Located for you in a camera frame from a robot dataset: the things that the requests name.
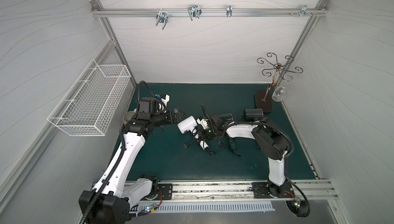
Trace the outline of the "white hair dryer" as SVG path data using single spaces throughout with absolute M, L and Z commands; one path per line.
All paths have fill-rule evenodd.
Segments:
M 184 119 L 180 123 L 178 123 L 177 127 L 182 134 L 186 132 L 191 132 L 193 136 L 193 140 L 189 143 L 184 144 L 184 148 L 189 147 L 193 142 L 196 142 L 204 151 L 208 152 L 208 144 L 206 141 L 199 140 L 198 131 L 199 131 L 199 124 L 197 124 L 197 120 L 193 116 L 189 116 L 188 118 Z

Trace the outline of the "dark green hair dryer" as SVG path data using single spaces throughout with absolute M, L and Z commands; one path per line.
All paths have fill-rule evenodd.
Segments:
M 220 114 L 218 117 L 224 122 L 232 122 L 234 120 L 232 113 Z

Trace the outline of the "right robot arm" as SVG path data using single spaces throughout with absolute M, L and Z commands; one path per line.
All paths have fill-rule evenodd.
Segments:
M 219 141 L 218 144 L 229 148 L 239 157 L 236 139 L 254 140 L 268 158 L 269 174 L 266 184 L 253 183 L 249 190 L 256 198 L 288 198 L 286 205 L 292 214 L 301 218 L 310 215 L 311 207 L 306 195 L 287 174 L 288 157 L 294 152 L 293 143 L 277 125 L 264 117 L 261 109 L 245 110 L 244 122 L 226 119 L 216 113 L 209 114 L 206 109 L 202 112 L 203 116 L 197 119 L 198 128 L 193 129 L 192 133 L 204 151 L 214 155 L 214 152 L 209 150 L 207 142 L 225 138 L 226 143 Z

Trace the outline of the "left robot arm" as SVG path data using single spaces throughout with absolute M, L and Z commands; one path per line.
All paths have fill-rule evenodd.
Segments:
M 129 171 L 155 127 L 179 123 L 183 112 L 168 110 L 170 97 L 165 93 L 137 98 L 136 112 L 119 129 L 120 146 L 100 180 L 79 198 L 82 211 L 81 224 L 124 224 L 134 217 L 154 212 L 159 206 L 132 213 L 142 199 L 163 199 L 157 177 L 141 175 L 134 184 L 125 188 Z

